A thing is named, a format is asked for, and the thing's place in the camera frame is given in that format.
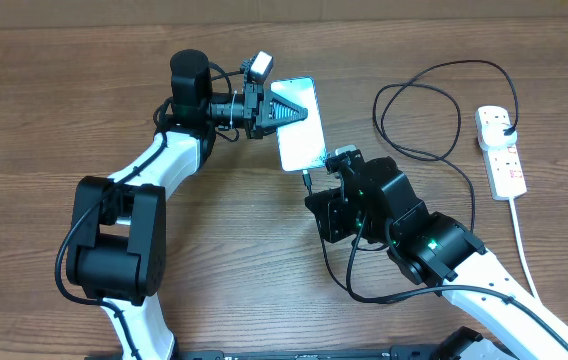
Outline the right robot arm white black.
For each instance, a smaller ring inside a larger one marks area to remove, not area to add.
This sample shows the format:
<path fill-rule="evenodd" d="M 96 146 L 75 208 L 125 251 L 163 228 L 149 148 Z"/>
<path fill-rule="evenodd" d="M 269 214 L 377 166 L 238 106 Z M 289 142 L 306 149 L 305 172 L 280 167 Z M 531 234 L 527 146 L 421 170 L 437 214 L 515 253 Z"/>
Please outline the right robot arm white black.
<path fill-rule="evenodd" d="M 365 160 L 350 149 L 327 156 L 324 164 L 339 186 L 305 199 L 321 240 L 379 243 L 416 286 L 371 303 L 434 293 L 472 316 L 519 359 L 568 359 L 568 326 L 514 280 L 470 229 L 429 212 L 392 158 Z"/>

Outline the Samsung Galaxy smartphone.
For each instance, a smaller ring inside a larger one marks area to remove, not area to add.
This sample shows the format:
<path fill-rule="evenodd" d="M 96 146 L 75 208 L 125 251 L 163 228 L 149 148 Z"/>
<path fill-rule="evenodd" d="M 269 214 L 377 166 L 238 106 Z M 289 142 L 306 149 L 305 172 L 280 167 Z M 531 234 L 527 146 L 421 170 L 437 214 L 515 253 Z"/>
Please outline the Samsung Galaxy smartphone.
<path fill-rule="evenodd" d="M 271 90 L 308 111 L 304 120 L 277 129 L 282 169 L 294 172 L 323 167 L 327 150 L 314 80 L 300 77 L 274 81 Z"/>

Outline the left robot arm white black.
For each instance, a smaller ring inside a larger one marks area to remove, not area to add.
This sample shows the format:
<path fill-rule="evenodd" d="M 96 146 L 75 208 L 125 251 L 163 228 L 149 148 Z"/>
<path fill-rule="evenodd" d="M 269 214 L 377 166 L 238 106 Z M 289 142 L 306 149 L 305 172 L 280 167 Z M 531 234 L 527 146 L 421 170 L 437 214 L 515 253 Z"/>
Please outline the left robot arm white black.
<path fill-rule="evenodd" d="M 216 93 L 216 71 L 229 73 L 195 49 L 170 60 L 172 94 L 152 115 L 152 144 L 108 177 L 77 185 L 71 228 L 55 260 L 58 291 L 102 308 L 122 345 L 123 359 L 175 359 L 178 342 L 163 317 L 158 290 L 166 268 L 166 202 L 201 169 L 226 131 L 261 139 L 304 120 L 306 108 L 264 87 L 273 57 L 260 51 L 240 65 L 242 91 Z"/>

